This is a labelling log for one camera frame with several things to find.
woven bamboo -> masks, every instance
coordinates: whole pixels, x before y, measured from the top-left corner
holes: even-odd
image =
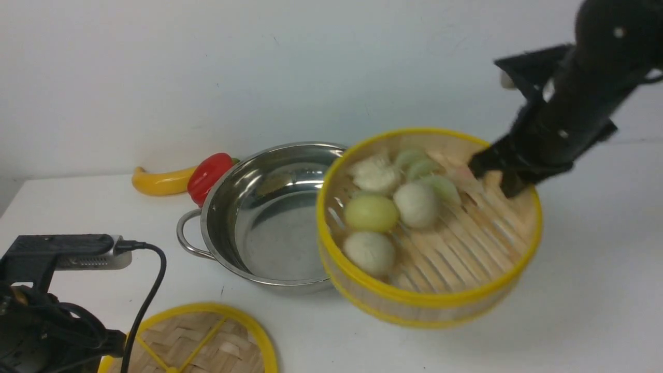
[[[152,324],[136,338],[129,373],[266,372],[259,342],[227,313],[180,313]],[[106,363],[100,372],[118,373],[122,359]],[[275,360],[270,365],[275,372]]]
[[[445,205],[432,229],[399,224],[390,232],[398,255],[385,278],[363,273],[340,250],[351,233],[340,218],[343,206],[357,190],[348,167],[385,150],[395,157],[417,147],[450,170],[485,146],[452,131],[407,129],[365,141],[332,166],[318,199],[318,233],[323,264],[341,294],[382,320],[444,327],[488,311],[509,293],[536,251],[542,219],[534,189],[509,200],[498,173],[485,177],[483,190],[463,191],[461,206]]]

stainless steel pot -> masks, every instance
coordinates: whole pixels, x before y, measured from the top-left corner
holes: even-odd
[[[216,182],[202,209],[181,217],[180,245],[277,291],[301,294],[331,287],[318,254],[316,195],[327,168],[345,149],[291,143],[238,163]],[[198,215],[209,251],[184,237],[184,224]]]

red bell pepper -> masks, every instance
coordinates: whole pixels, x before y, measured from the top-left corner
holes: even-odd
[[[203,206],[211,188],[233,164],[233,159],[226,153],[216,153],[200,163],[186,185],[186,190],[198,207]]]

yellow rim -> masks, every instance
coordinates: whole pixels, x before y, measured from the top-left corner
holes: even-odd
[[[155,326],[156,324],[159,324],[160,322],[165,321],[171,317],[182,315],[184,313],[193,313],[193,312],[219,313],[225,316],[224,319],[233,319],[239,322],[240,324],[242,324],[247,329],[247,331],[249,331],[249,333],[253,335],[253,338],[258,343],[258,347],[260,348],[260,351],[263,355],[263,362],[265,364],[265,373],[278,372],[278,366],[276,364],[276,353],[274,352],[274,347],[272,346],[272,342],[269,340],[269,336],[267,335],[265,330],[260,326],[260,324],[258,324],[256,320],[254,320],[248,314],[244,313],[243,311],[240,311],[239,309],[227,305],[221,305],[218,303],[192,303],[190,305],[183,305],[168,309],[161,313],[157,313],[156,315],[143,321],[140,327],[138,328],[138,335],[140,335],[146,329],[149,329]],[[112,362],[113,362],[112,357],[110,356],[104,357],[101,360],[101,364],[99,364],[98,372],[107,373],[111,367]]]
[[[536,230],[534,232],[532,243],[528,248],[527,252],[525,253],[525,255],[523,256],[523,258],[521,259],[521,261],[518,262],[518,264],[516,264],[513,267],[513,269],[505,273],[502,277],[498,278],[497,280],[488,283],[486,285],[483,285],[481,287],[478,287],[476,289],[472,289],[470,291],[464,291],[461,293],[455,293],[455,294],[413,293],[383,283],[382,281],[379,281],[367,275],[366,273],[361,271],[358,267],[356,267],[354,264],[352,264],[345,257],[345,255],[343,255],[343,253],[338,248],[338,246],[336,246],[336,243],[334,242],[332,235],[327,228],[327,224],[325,222],[324,201],[327,199],[329,181],[332,175],[334,175],[336,171],[344,164],[345,160],[350,158],[354,153],[356,153],[361,148],[368,146],[372,143],[382,141],[389,137],[400,136],[400,135],[411,135],[415,133],[435,133],[438,135],[453,136],[480,144],[484,147],[489,146],[488,142],[478,139],[474,136],[452,131],[449,129],[441,129],[441,128],[399,129],[396,131],[383,133],[381,135],[360,142],[354,147],[348,149],[341,158],[337,159],[331,165],[331,167],[327,171],[327,175],[325,176],[325,183],[323,184],[320,193],[318,193],[318,200],[316,203],[316,220],[317,220],[318,234],[320,235],[320,240],[322,241],[324,249],[327,250],[332,260],[338,265],[338,267],[340,268],[340,270],[342,270],[342,272],[344,272],[344,274],[346,274],[348,277],[350,277],[352,280],[362,285],[363,287],[375,293],[378,293],[379,295],[387,299],[396,301],[398,303],[414,305],[417,307],[454,306],[454,305],[461,305],[476,301],[486,296],[486,294],[492,293],[502,288],[511,280],[519,276],[522,273],[522,271],[524,271],[525,267],[536,253],[536,248],[538,247],[541,241],[543,214],[541,211],[541,204],[538,198],[538,194],[536,193],[536,190],[534,188],[531,188],[530,192],[532,193],[532,197],[534,198],[534,205],[536,209],[536,220],[537,220]]]
[[[367,306],[366,304],[360,302],[357,298],[353,297],[352,294],[348,293],[347,290],[338,282],[336,279],[336,276],[330,271],[327,262],[323,259],[322,260],[322,266],[325,268],[325,271],[327,271],[327,274],[330,276],[331,283],[334,285],[336,288],[336,291],[341,293],[348,301],[352,302],[358,309],[362,310],[366,314],[375,317],[378,320],[385,321],[387,323],[391,324],[396,324],[396,325],[401,325],[404,327],[410,327],[410,328],[422,328],[422,329],[444,329],[444,328],[451,328],[451,327],[458,327],[460,325],[469,323],[470,321],[473,321],[475,319],[478,319],[479,317],[487,314],[488,312],[492,311],[495,307],[497,307],[504,298],[507,297],[507,295],[511,292],[510,290],[506,292],[500,299],[497,299],[495,303],[492,305],[489,305],[486,309],[481,310],[480,312],[468,316],[464,319],[459,319],[459,320],[451,320],[451,321],[438,321],[435,323],[427,323],[424,321],[419,321],[419,320],[407,320],[407,319],[401,319],[400,317],[396,317],[393,315],[389,315],[383,312],[380,312],[372,307]]]

white wall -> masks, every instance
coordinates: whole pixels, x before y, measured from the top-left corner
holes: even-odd
[[[580,0],[0,2],[0,173],[165,171],[214,151],[435,125],[486,139],[522,98],[492,60],[572,40]],[[663,137],[662,89],[616,116]]]
[[[23,185],[23,182],[20,180],[0,177],[0,216],[5,213],[21,185]]]

